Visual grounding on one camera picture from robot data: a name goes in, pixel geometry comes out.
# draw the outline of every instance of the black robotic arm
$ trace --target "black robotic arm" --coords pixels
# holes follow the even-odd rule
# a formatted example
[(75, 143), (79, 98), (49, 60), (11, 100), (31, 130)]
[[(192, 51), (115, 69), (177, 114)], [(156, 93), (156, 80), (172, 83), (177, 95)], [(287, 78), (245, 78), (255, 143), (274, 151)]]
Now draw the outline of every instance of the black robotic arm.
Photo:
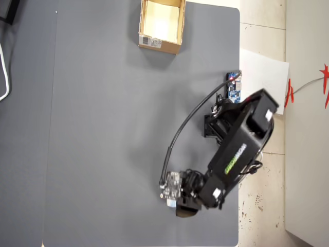
[(222, 86), (218, 86), (188, 116), (177, 131), (170, 147), (160, 179), (160, 197), (167, 205), (176, 207), (176, 215), (195, 215), (203, 206), (222, 208), (226, 195), (246, 176), (255, 173), (261, 163), (258, 157), (273, 129), (273, 114), (278, 104), (265, 91), (260, 90), (242, 103), (216, 98), (210, 115), (205, 116), (204, 137), (212, 137), (219, 144), (218, 151), (210, 161), (205, 174), (188, 169), (181, 172), (167, 172), (167, 164), (173, 145), (181, 130), (194, 113)]

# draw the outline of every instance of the barcode sticker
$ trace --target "barcode sticker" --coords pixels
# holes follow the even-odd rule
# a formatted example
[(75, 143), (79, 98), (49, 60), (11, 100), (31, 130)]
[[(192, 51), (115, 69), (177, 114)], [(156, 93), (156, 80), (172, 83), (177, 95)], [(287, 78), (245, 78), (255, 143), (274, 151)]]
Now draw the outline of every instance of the barcode sticker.
[(162, 41), (156, 38), (149, 38), (145, 36), (139, 36), (139, 44), (147, 45), (150, 47), (161, 48)]

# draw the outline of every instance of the gray cable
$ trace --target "gray cable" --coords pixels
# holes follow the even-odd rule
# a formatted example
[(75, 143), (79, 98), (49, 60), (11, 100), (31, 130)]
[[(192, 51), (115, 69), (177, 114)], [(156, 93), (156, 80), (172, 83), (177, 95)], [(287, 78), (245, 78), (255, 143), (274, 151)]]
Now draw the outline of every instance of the gray cable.
[(298, 92), (298, 91), (300, 91), (300, 90), (302, 90), (304, 87), (307, 87), (307, 86), (309, 86), (309, 85), (311, 85), (312, 83), (314, 83), (314, 82), (317, 82), (317, 81), (319, 81), (319, 80), (322, 80), (324, 77), (321, 77), (321, 78), (318, 78), (318, 79), (315, 79), (315, 80), (313, 80), (313, 81), (310, 81), (310, 82), (308, 82), (307, 84), (305, 84), (305, 85), (302, 85), (300, 88), (298, 88), (296, 91), (294, 91), (294, 95)]

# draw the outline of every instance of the white sticker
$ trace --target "white sticker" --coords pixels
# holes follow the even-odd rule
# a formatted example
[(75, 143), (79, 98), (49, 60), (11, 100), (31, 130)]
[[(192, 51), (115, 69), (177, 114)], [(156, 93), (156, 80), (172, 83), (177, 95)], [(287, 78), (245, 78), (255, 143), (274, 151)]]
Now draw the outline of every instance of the white sticker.
[(265, 114), (265, 118), (267, 119), (268, 122), (271, 120), (272, 116), (273, 116), (273, 112), (271, 112), (268, 109), (267, 112), (266, 112), (266, 114)]
[(139, 36), (139, 44), (147, 45), (150, 47), (161, 48), (162, 41), (156, 38), (149, 38), (145, 36)]
[(216, 190), (214, 190), (214, 193), (212, 194), (216, 199), (220, 196), (221, 194), (221, 190), (216, 188)]

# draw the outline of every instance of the open cardboard box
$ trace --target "open cardboard box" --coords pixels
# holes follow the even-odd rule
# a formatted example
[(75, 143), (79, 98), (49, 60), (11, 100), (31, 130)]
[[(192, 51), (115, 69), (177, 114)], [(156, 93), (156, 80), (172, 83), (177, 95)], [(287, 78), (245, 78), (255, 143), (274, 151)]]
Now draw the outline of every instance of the open cardboard box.
[(139, 47), (178, 54), (186, 0), (141, 0)]

